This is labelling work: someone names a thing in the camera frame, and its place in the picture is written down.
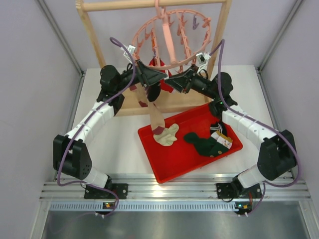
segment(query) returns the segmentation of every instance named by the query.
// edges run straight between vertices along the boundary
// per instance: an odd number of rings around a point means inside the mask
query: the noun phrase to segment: black mount bracket
[[[129,186],[127,183],[112,183],[110,190],[118,195],[119,199],[126,199]],[[84,199],[115,199],[115,197],[110,193],[86,185]]]
[[[233,199],[253,199],[261,198],[261,188],[259,184],[256,184],[250,188],[245,189],[242,194],[238,195],[236,187],[232,183],[216,183],[217,197],[225,202],[230,202]]]

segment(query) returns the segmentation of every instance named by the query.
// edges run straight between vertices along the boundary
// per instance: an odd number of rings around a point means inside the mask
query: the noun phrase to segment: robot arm
[[[165,83],[181,93],[186,94],[193,89],[212,98],[214,101],[209,104],[212,115],[241,132],[259,150],[257,164],[233,178],[232,186],[235,193],[241,195],[246,189],[265,180],[272,181],[292,169],[296,166],[296,159],[288,145],[277,134],[245,117],[247,114],[230,97],[230,92],[233,90],[231,82],[230,75],[222,72],[221,89],[225,101],[232,109],[244,116],[224,106],[218,92],[217,76],[210,81],[207,72],[206,77],[203,77],[195,65],[165,80]],[[296,148],[294,137],[289,131],[285,130],[281,134]]]
[[[135,64],[137,73],[131,85],[141,83],[147,87],[167,77],[165,73],[145,66],[140,60],[137,60]],[[101,91],[97,102],[78,125],[65,135],[58,135],[53,141],[53,167],[55,170],[59,169],[66,147],[70,140],[75,137],[65,158],[62,173],[100,188],[111,188],[111,178],[92,166],[87,145],[92,142],[105,123],[115,116],[122,107],[124,101],[122,94],[107,104],[104,104],[104,102],[128,85],[132,73],[132,69],[128,69],[120,74],[112,65],[107,65],[101,69]]]

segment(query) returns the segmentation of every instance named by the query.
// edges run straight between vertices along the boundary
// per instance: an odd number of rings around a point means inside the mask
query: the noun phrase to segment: wooden bar
[[[228,13],[230,10],[231,3],[232,3],[232,0],[226,0],[226,2],[224,2],[221,6],[221,10],[220,10],[219,18],[218,18],[218,23],[217,23],[217,28],[216,28],[216,32],[215,32],[215,37],[214,37],[214,41],[213,41],[213,45],[212,45],[211,50],[214,50],[215,47],[220,43],[221,39],[223,38],[224,29],[226,26],[226,21],[228,18]],[[209,59],[208,66],[207,66],[207,72],[208,72],[209,78],[211,77],[211,74],[213,72],[213,68],[215,65],[215,61],[216,61],[216,57],[217,57],[218,52],[219,51],[216,51]]]
[[[83,4],[84,4],[83,0],[76,0],[75,1],[75,7],[79,13],[79,16],[82,20],[84,28],[85,28],[85,30],[86,30],[86,32],[91,40],[92,46],[93,46],[95,54],[96,54],[96,58],[99,61],[100,67],[103,68],[106,65],[106,62],[105,62],[98,38],[95,34],[92,22],[90,20],[90,17],[89,17],[87,12],[83,11]]]
[[[223,3],[227,0],[160,0],[159,6],[180,6],[180,5],[195,5],[207,3]],[[105,2],[85,2],[83,3],[83,11],[108,11],[119,9],[134,9],[155,7],[154,0],[120,0],[120,1],[105,1]]]

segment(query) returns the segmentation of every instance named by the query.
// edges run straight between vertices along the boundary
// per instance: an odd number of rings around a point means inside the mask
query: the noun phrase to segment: wooden rack
[[[179,6],[207,3],[222,4],[212,45],[212,49],[214,49],[223,37],[223,32],[225,29],[232,0],[160,0],[159,6]],[[88,12],[146,7],[155,7],[155,0],[118,0],[106,2],[83,2],[83,0],[76,0],[76,9],[91,40],[101,68],[106,65],[106,62]],[[209,77],[212,74],[217,54],[218,52],[215,52],[215,54],[212,55],[208,62],[207,72]],[[135,99],[135,94],[133,92],[126,90],[124,92],[124,96],[126,100],[124,101],[123,106],[118,113],[119,116],[148,114],[148,108],[140,107],[137,100]],[[156,100],[156,105],[162,113],[181,112],[192,107],[202,105],[209,101],[209,98],[204,97],[203,95],[198,94],[194,91],[190,91],[187,95],[178,93],[169,94],[168,92],[162,91],[159,98]]]

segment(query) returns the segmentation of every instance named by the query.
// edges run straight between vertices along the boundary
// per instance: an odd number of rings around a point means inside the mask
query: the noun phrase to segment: plastic tray
[[[190,132],[195,132],[202,138],[209,138],[210,125],[218,121],[218,118],[211,115],[208,104],[165,119],[165,127],[170,127],[174,123],[179,126],[179,130],[175,135],[177,141],[168,147],[162,146],[154,140],[150,125],[138,130],[158,183],[172,180],[243,148],[243,144],[229,125],[226,125],[226,128],[228,136],[233,139],[232,147],[227,153],[218,157],[200,156],[193,144],[184,141],[184,135]]]

